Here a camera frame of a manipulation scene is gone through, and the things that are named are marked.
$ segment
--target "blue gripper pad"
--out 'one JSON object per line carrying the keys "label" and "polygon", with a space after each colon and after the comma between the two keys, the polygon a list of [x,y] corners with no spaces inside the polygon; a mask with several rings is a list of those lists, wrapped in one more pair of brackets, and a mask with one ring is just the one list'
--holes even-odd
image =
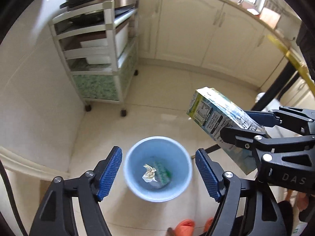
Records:
{"label": "blue gripper pad", "polygon": [[219,190],[218,179],[199,150],[196,151],[195,162],[210,197],[214,198],[215,201],[218,202],[222,197]]}
{"label": "blue gripper pad", "polygon": [[99,191],[97,193],[98,201],[102,201],[111,190],[111,186],[113,185],[114,179],[122,162],[121,148],[118,147],[112,157],[108,158],[110,158],[110,161],[100,178]]}

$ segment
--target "blue plastic cup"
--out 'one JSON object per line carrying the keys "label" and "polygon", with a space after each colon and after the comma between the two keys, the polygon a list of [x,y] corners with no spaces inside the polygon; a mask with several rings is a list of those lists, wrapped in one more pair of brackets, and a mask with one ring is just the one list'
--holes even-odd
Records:
{"label": "blue plastic cup", "polygon": [[[171,172],[171,181],[161,189],[144,181],[144,164],[153,160],[163,163]],[[127,153],[123,173],[129,189],[141,199],[164,202],[176,198],[192,179],[192,159],[177,141],[164,136],[152,136],[136,143]]]}

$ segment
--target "metal screw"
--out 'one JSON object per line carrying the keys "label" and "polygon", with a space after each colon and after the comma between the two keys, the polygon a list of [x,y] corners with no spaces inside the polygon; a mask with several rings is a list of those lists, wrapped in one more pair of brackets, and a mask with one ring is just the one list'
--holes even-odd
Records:
{"label": "metal screw", "polygon": [[262,140],[262,136],[257,135],[257,136],[254,137],[254,139],[256,139],[256,140]]}
{"label": "metal screw", "polygon": [[271,161],[271,160],[272,160],[271,154],[264,154],[264,155],[262,156],[262,158],[263,158],[265,161]]}
{"label": "metal screw", "polygon": [[56,176],[54,178],[54,183],[59,183],[61,181],[61,177],[60,176]]}
{"label": "metal screw", "polygon": [[93,175],[94,175],[93,170],[88,170],[88,171],[86,171],[86,173],[85,173],[85,176],[86,176],[86,177],[91,177],[91,176],[93,176]]}
{"label": "metal screw", "polygon": [[231,178],[231,177],[233,177],[234,175],[233,175],[232,172],[227,171],[227,172],[224,173],[224,176],[226,176],[226,177],[228,177],[228,178]]}

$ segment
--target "baseboard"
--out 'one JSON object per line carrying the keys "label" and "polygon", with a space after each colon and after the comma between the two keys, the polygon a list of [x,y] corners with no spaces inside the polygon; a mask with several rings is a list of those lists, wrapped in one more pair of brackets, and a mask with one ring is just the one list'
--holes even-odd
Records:
{"label": "baseboard", "polygon": [[68,179],[70,174],[63,171],[48,168],[35,162],[27,160],[0,146],[0,160],[4,168],[37,177],[41,180],[51,181],[55,176]]}
{"label": "baseboard", "polygon": [[181,70],[186,70],[190,71],[193,73],[199,73],[199,74],[204,74],[204,75],[209,75],[214,78],[222,79],[228,82],[235,83],[237,85],[241,85],[245,88],[258,91],[260,88],[245,82],[243,80],[237,79],[233,76],[226,75],[211,69],[203,68],[203,67],[197,67],[197,66],[192,66],[189,64],[183,64],[179,62],[173,62],[173,61],[166,61],[166,60],[161,60],[161,59],[151,59],[151,58],[139,58],[139,64],[140,65],[156,65],[156,66],[163,66],[163,67],[170,67],[170,68],[176,68],[176,69],[181,69]]}

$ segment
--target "crumpled paper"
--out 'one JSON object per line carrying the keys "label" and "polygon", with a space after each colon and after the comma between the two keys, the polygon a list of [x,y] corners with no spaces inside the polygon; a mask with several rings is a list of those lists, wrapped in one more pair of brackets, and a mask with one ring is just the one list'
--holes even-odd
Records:
{"label": "crumpled paper", "polygon": [[143,180],[146,181],[147,183],[150,183],[152,181],[155,181],[155,172],[156,172],[156,169],[155,168],[152,168],[151,166],[149,166],[148,164],[145,164],[144,167],[146,168],[146,173],[144,173],[143,175]]}

